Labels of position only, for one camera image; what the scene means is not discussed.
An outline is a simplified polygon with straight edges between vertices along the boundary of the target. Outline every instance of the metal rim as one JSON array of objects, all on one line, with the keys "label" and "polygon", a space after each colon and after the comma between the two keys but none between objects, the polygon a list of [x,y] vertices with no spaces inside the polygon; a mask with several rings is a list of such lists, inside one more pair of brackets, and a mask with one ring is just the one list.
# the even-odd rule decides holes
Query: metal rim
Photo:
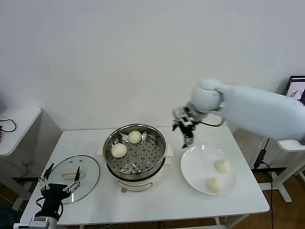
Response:
[{"label": "metal rim", "polygon": [[119,180],[122,180],[122,181],[127,181],[127,182],[139,182],[139,181],[147,180],[147,179],[153,177],[154,175],[156,175],[156,174],[163,168],[164,163],[165,163],[165,158],[163,159],[162,165],[158,168],[158,170],[156,170],[154,173],[152,173],[152,174],[149,175],[148,177],[140,178],[140,179],[136,179],[136,180],[129,180],[129,179],[125,179],[125,178],[119,177],[118,175],[116,175],[116,174],[109,168],[108,164],[106,164],[106,165],[107,165],[107,168],[108,168],[108,170],[110,171],[110,173],[111,173],[115,178],[117,178],[117,179],[119,179]]}]

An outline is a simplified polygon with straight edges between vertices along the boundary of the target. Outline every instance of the stainless steel pot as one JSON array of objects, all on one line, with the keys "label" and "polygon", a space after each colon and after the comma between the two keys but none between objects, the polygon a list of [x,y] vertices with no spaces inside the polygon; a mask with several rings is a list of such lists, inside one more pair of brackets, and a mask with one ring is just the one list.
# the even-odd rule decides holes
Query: stainless steel pot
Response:
[{"label": "stainless steel pot", "polygon": [[[141,142],[132,144],[128,134],[137,130],[142,134]],[[111,148],[123,143],[127,154],[115,158]],[[109,171],[117,178],[125,181],[142,181],[152,177],[164,165],[166,143],[163,135],[155,128],[144,124],[130,124],[115,130],[105,141],[103,156]]]}]

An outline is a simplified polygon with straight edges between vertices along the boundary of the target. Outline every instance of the floor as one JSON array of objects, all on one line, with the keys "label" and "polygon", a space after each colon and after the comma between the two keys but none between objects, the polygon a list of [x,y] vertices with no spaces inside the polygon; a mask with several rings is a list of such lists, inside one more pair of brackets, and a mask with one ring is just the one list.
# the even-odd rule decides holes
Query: floor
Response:
[{"label": "floor", "polygon": [[[269,182],[270,177],[267,173],[257,173],[255,175],[258,182]],[[274,229],[302,229],[305,228],[305,183],[299,177],[291,177],[284,183],[293,202],[283,202],[280,194],[273,191],[274,207]],[[264,191],[264,194],[270,202],[271,191]],[[6,187],[0,188],[0,195],[10,201],[14,201],[17,195]],[[0,204],[12,206],[7,200],[0,196]],[[158,228],[181,228],[214,225],[214,219],[190,219],[165,221],[164,224],[159,222],[146,223],[129,223],[128,229],[158,229]],[[86,226],[87,229],[99,229],[101,225]],[[126,229],[126,224],[115,224],[118,229]],[[70,229],[78,229],[77,226],[68,226]],[[236,225],[234,229],[271,229],[271,212],[264,214],[251,215]]]}]

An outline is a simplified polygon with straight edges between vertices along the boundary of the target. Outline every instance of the white desk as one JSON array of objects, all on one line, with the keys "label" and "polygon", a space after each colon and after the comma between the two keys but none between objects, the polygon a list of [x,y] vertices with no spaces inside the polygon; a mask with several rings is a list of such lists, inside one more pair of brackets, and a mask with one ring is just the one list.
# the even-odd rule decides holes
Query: white desk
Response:
[{"label": "white desk", "polygon": [[[19,142],[25,136],[40,113],[41,109],[39,107],[33,107],[8,108],[0,114],[1,120],[12,119],[17,125],[17,128],[14,132],[2,132],[2,138],[0,142],[0,157],[8,156],[14,152]],[[10,121],[1,122],[0,125],[3,126],[4,130],[11,130],[14,128],[14,124]],[[26,182],[25,186],[23,187],[14,181],[10,176],[8,176],[7,171],[3,171],[1,168],[0,182],[19,195],[14,203],[14,206],[12,207],[13,209],[18,210],[24,200],[30,199],[31,193],[28,191],[28,189],[31,187],[31,182]]]},{"label": "white desk", "polygon": [[[279,191],[285,202],[292,202],[289,193],[284,187],[284,182],[293,174],[295,176],[299,175],[301,179],[305,182],[305,176],[302,173],[305,170],[305,146],[295,140],[282,140],[277,141],[276,143],[285,152],[303,152],[301,155],[295,158],[294,162],[292,162],[291,165],[287,169],[285,169],[279,176],[275,172],[271,173],[273,179],[273,189]],[[262,190],[271,190],[271,183],[261,183],[260,187]]]},{"label": "white desk", "polygon": [[[39,107],[31,108],[8,108],[0,114],[0,120],[12,119],[17,129],[14,132],[5,133],[2,132],[2,139],[0,143],[0,157],[8,156],[14,152],[19,142],[25,136],[29,128],[35,122],[41,109]],[[1,122],[4,130],[11,130],[14,125],[10,122]]]},{"label": "white desk", "polygon": [[[122,222],[143,222],[232,216],[226,220],[231,228],[249,214],[269,210],[262,191],[229,128],[199,126],[195,131],[195,144],[212,144],[224,149],[234,159],[238,181],[234,189],[224,195],[209,196],[192,188],[180,170],[180,160],[185,149],[182,135],[171,127],[158,128],[167,142],[173,145],[172,164],[166,165],[161,181],[151,189],[139,192],[121,192],[121,187],[108,171],[102,156],[97,156],[107,136],[113,130],[65,131],[62,133],[49,162],[58,164],[74,155],[89,155],[97,159],[101,167],[100,179],[94,190],[84,199],[64,206],[59,225],[84,225]],[[35,200],[41,197],[36,186],[22,215],[21,223],[28,223],[40,210]]]}]

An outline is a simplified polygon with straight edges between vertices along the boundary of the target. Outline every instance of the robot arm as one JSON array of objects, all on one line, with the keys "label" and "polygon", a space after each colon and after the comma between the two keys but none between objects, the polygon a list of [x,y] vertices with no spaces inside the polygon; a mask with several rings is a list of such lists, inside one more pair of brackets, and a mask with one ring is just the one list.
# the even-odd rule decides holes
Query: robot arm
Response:
[{"label": "robot arm", "polygon": [[201,80],[191,101],[173,110],[174,129],[192,144],[193,130],[208,113],[255,134],[275,140],[305,140],[305,107],[298,100],[259,89]]}]

